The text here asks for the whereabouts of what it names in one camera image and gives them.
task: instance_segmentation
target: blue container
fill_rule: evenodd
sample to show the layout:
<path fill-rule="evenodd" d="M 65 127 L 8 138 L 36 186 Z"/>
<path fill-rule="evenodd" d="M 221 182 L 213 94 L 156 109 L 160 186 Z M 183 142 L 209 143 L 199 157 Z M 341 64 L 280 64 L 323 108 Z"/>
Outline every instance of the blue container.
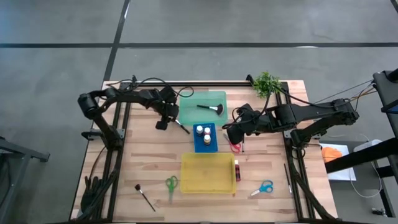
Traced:
<path fill-rule="evenodd" d="M 203 137 L 205 136 L 202 134 L 199 136 L 197 134 L 197 126 L 202 126 L 203 130 L 205 128 L 210 128 L 210 144 L 206 145 Z M 193 125 L 193 145 L 195 146 L 195 152 L 217 152 L 218 151 L 218 146 L 217 146 L 217 133 L 216 133 L 216 126 L 214 123 L 205 123 L 205 124 L 194 124 Z"/>

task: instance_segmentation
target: green plant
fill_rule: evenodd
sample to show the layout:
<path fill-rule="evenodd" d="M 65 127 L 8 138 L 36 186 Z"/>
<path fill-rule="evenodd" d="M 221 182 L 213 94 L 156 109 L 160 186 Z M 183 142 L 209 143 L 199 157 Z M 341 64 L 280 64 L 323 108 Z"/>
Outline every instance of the green plant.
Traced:
<path fill-rule="evenodd" d="M 257 91 L 258 97 L 266 98 L 272 93 L 278 93 L 282 84 L 279 82 L 279 78 L 273 77 L 268 72 L 263 72 L 255 79 L 253 87 Z"/>

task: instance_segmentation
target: concrete floor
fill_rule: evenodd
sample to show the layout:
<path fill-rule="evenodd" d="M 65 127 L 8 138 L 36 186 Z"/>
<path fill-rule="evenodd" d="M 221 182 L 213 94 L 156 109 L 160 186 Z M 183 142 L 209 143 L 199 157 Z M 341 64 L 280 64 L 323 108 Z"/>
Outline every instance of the concrete floor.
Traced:
<path fill-rule="evenodd" d="M 123 3 L 0 0 L 0 43 L 112 43 Z M 121 42 L 398 42 L 398 13 L 389 0 L 132 0 Z M 91 125 L 76 100 L 101 86 L 110 51 L 0 49 L 0 136 L 51 153 L 29 165 L 12 223 L 68 219 L 86 149 L 80 132 Z M 316 101 L 397 68 L 397 58 L 394 47 L 119 49 L 110 79 L 242 80 L 267 70 L 305 80 Z M 358 122 L 329 135 L 391 138 L 380 107 L 377 95 L 361 99 Z M 338 191 L 339 216 L 363 222 L 346 210 L 356 194 Z"/>

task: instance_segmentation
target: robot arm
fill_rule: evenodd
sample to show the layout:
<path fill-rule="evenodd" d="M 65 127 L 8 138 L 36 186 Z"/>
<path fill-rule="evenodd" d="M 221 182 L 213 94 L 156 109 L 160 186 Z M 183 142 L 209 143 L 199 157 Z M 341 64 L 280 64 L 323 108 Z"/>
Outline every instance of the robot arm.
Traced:
<path fill-rule="evenodd" d="M 232 144 L 241 142 L 244 134 L 282 132 L 295 128 L 301 121 L 320 119 L 305 129 L 290 132 L 295 147 L 302 147 L 316 134 L 326 134 L 326 130 L 334 125 L 351 125 L 359 118 L 351 103 L 344 99 L 308 106 L 284 104 L 266 109 L 265 114 L 253 111 L 249 104 L 245 104 L 237 113 L 237 121 L 223 127 Z"/>
<path fill-rule="evenodd" d="M 168 122 L 174 121 L 178 115 L 179 107 L 175 104 L 177 95 L 171 86 L 166 86 L 160 91 L 157 89 L 134 91 L 129 88 L 125 90 L 107 88 L 79 96 L 78 103 L 83 114 L 99 127 L 107 149 L 118 150 L 122 145 L 122 139 L 116 128 L 109 125 L 102 116 L 102 113 L 115 102 L 139 103 L 146 109 L 153 108 L 161 116 L 156 129 L 166 130 Z M 97 97 L 105 98 L 101 106 L 96 101 Z"/>

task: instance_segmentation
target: yellow tray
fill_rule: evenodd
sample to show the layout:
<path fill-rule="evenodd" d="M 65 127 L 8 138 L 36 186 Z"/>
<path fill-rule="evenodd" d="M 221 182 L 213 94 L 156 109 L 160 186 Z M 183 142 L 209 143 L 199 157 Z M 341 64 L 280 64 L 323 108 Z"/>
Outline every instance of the yellow tray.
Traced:
<path fill-rule="evenodd" d="M 232 153 L 185 153 L 182 155 L 181 192 L 186 194 L 233 194 L 236 192 Z"/>

